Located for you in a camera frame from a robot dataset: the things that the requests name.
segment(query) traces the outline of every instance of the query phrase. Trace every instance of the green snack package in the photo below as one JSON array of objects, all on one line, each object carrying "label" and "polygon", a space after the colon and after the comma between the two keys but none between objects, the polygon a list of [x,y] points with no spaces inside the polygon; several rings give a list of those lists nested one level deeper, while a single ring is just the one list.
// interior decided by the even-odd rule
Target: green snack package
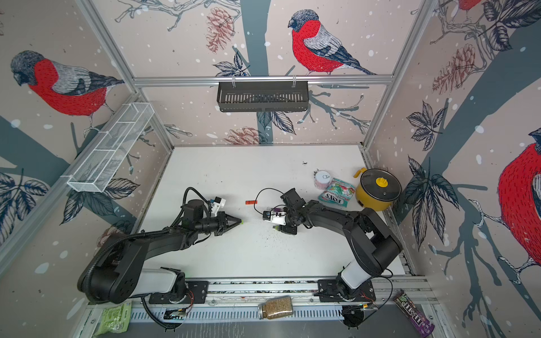
[{"label": "green snack package", "polygon": [[355,187],[351,184],[333,178],[323,194],[319,195],[319,200],[335,203],[343,207],[347,207],[347,202],[355,195]]},{"label": "green snack package", "polygon": [[94,336],[112,332],[122,333],[128,329],[131,318],[131,301],[122,303],[115,308],[105,309],[102,313],[100,328]]}]

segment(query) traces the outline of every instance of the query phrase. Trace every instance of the robotic arm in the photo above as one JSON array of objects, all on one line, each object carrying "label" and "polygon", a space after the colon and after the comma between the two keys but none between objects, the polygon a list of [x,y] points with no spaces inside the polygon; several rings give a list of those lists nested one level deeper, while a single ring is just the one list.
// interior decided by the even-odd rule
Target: robotic arm
[{"label": "robotic arm", "polygon": [[[206,201],[199,195],[203,200],[185,203],[186,194],[182,211],[170,227],[148,233],[111,235],[79,278],[79,291],[93,303],[118,304],[129,297],[151,293],[184,297],[184,273],[168,268],[143,270],[144,261],[169,251],[189,248],[197,243],[199,233],[210,237],[214,232],[215,236],[220,236],[241,223],[239,218],[217,210],[224,200],[217,197]],[[346,238],[355,261],[337,276],[338,293],[343,299],[355,298],[360,285],[371,277],[380,276],[402,250],[398,239],[372,209],[344,211],[318,201],[306,203],[295,189],[281,198],[287,211],[285,224],[278,226],[280,231],[296,234],[297,226],[304,224],[307,228],[326,228]],[[263,218],[270,220],[271,213],[272,210],[265,212]],[[366,233],[370,232],[374,235],[369,239]]]}]

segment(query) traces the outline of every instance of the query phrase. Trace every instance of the bullfinch illustration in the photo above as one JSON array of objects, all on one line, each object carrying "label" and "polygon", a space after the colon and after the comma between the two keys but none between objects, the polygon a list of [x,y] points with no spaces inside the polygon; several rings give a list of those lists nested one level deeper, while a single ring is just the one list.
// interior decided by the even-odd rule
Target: bullfinch illustration
[{"label": "bullfinch illustration", "polygon": [[288,27],[293,29],[293,54],[297,61],[308,69],[331,74],[335,69],[353,68],[374,75],[361,67],[342,46],[337,37],[329,33],[311,9],[303,9],[291,17]]},{"label": "bullfinch illustration", "polygon": [[[516,280],[512,280],[515,284],[522,283],[520,273],[524,269],[541,265],[541,128],[529,135],[536,142],[528,145],[500,175],[498,196],[502,216],[492,217],[481,211],[482,217],[505,225],[528,253],[528,259],[520,267],[499,257],[517,274]],[[472,202],[479,207],[479,202]]]},{"label": "bullfinch illustration", "polygon": [[11,71],[19,85],[28,84],[53,109],[76,116],[88,116],[91,130],[92,114],[105,103],[114,86],[124,83],[112,76],[104,76],[83,67],[64,65],[46,59],[40,53],[26,50],[11,60]]}]

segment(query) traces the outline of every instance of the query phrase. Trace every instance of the black bracket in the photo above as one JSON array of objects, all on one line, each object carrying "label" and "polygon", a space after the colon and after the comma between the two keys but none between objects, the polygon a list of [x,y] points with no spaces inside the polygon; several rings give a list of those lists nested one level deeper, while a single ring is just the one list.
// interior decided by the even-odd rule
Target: black bracket
[{"label": "black bracket", "polygon": [[[319,296],[319,301],[322,303],[331,303],[331,302],[344,302],[343,297],[340,297],[340,293],[337,287],[336,279],[321,279],[318,280],[319,292],[315,296]],[[351,302],[369,302],[372,303],[375,301],[374,288],[372,287],[372,281],[367,280],[361,284],[355,290],[356,296],[354,299],[348,299],[347,301]]]},{"label": "black bracket", "polygon": [[172,294],[154,293],[150,295],[149,304],[190,304],[192,302],[188,292],[194,294],[194,304],[204,304],[207,297],[208,282],[207,281],[189,281],[186,282],[186,295],[179,298]]}]

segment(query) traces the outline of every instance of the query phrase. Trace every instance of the pot handle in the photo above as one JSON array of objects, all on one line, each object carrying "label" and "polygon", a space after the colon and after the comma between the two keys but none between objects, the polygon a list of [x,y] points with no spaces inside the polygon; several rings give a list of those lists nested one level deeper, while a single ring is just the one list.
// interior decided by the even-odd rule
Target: pot handle
[{"label": "pot handle", "polygon": [[366,168],[361,168],[360,170],[357,170],[357,173],[355,174],[355,176],[353,176],[353,178],[359,177],[359,175],[360,175],[361,173],[364,173],[366,170],[368,170],[368,169],[366,169]]}]

